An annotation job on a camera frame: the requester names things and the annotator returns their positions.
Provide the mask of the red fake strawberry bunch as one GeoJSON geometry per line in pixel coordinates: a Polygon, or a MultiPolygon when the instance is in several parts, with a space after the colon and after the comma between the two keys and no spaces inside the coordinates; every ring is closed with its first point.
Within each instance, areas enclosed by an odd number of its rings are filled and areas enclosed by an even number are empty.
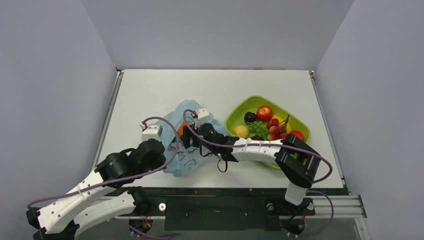
{"type": "Polygon", "coordinates": [[[266,128],[269,130],[267,140],[270,140],[270,141],[285,138],[286,135],[289,134],[289,133],[280,133],[280,129],[277,126],[271,125],[271,120],[266,124],[266,128]]]}

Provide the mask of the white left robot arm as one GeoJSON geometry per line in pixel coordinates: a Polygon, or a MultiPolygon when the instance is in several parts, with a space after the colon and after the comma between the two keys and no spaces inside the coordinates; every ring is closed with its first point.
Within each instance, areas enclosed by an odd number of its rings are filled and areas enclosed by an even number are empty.
{"type": "Polygon", "coordinates": [[[134,176],[161,167],[166,161],[164,152],[159,140],[149,139],[137,148],[110,153],[71,190],[73,195],[60,197],[45,207],[28,209],[28,223],[37,230],[33,239],[73,240],[111,218],[149,212],[151,202],[142,187],[129,187],[114,198],[96,201],[132,183],[134,176]]]}

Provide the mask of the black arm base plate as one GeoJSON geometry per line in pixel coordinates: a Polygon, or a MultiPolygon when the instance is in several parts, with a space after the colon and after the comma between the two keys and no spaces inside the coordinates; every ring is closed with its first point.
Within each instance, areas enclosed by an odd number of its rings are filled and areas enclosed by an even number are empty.
{"type": "Polygon", "coordinates": [[[300,205],[284,199],[286,189],[259,188],[165,188],[140,187],[145,197],[132,213],[135,224],[142,219],[164,218],[166,231],[244,231],[266,232],[300,228],[303,217],[316,214],[311,196],[300,205]]]}

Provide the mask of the orange fake fruit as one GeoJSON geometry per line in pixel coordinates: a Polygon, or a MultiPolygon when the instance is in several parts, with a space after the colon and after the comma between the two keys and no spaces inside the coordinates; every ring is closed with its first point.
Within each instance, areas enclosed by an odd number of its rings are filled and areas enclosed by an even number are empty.
{"type": "Polygon", "coordinates": [[[180,125],[180,127],[178,128],[178,130],[177,130],[177,134],[178,134],[178,136],[179,137],[182,137],[183,136],[183,134],[184,134],[184,127],[186,126],[186,123],[185,122],[183,122],[181,125],[180,125]]]}

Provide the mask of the blue printed plastic bag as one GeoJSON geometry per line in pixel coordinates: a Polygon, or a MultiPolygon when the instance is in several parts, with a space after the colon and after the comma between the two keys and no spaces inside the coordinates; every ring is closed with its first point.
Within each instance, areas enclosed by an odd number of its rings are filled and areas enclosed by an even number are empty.
{"type": "Polygon", "coordinates": [[[184,110],[196,110],[200,107],[201,105],[193,99],[184,100],[175,108],[174,111],[163,117],[177,130],[179,135],[179,147],[177,147],[175,133],[171,127],[162,120],[158,120],[156,122],[161,125],[162,128],[160,139],[165,147],[165,152],[163,154],[166,157],[166,160],[168,161],[174,152],[176,152],[176,156],[173,160],[162,170],[164,173],[173,174],[175,177],[181,177],[195,170],[207,160],[212,158],[212,154],[209,153],[205,147],[201,150],[194,146],[185,148],[182,142],[182,128],[185,126],[185,122],[183,120],[184,110]]]}

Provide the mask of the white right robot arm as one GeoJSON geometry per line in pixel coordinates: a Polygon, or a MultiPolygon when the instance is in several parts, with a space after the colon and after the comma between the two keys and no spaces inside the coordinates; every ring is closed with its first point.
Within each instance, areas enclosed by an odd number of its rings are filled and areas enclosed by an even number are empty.
{"type": "Polygon", "coordinates": [[[205,147],[225,163],[253,161],[278,165],[289,181],[282,199],[282,207],[289,214],[296,213],[302,207],[306,192],[314,184],[323,160],[315,150],[292,134],[280,140],[254,140],[225,136],[210,123],[205,123],[198,129],[183,127],[182,139],[185,147],[192,140],[193,146],[205,147]]]}

